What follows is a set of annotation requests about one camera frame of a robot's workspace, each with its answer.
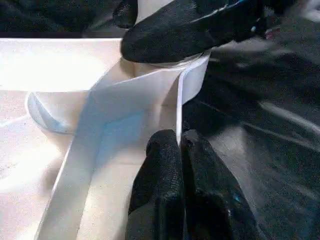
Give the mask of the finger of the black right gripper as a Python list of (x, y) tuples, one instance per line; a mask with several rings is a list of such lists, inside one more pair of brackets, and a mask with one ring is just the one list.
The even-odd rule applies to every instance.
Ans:
[(135, 63), (176, 63), (250, 38), (261, 0), (174, 0), (129, 29), (121, 54)]
[(119, 28), (129, 29), (135, 25), (138, 16), (137, 0), (122, 0), (113, 11), (112, 18)]

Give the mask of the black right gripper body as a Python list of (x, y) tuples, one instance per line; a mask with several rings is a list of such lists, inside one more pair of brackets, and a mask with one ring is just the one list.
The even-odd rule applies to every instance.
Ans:
[(318, 0), (265, 0), (267, 38), (277, 43), (319, 42)]

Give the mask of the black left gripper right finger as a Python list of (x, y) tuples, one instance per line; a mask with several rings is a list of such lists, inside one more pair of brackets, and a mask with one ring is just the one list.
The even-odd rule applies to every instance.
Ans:
[(181, 138), (186, 222), (192, 240), (259, 240), (257, 223), (241, 187), (196, 130)]

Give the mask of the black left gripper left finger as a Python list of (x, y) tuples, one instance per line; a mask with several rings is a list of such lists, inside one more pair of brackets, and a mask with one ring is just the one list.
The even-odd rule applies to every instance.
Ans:
[(183, 166), (176, 133), (154, 133), (133, 182), (125, 231), (127, 240), (184, 239)]

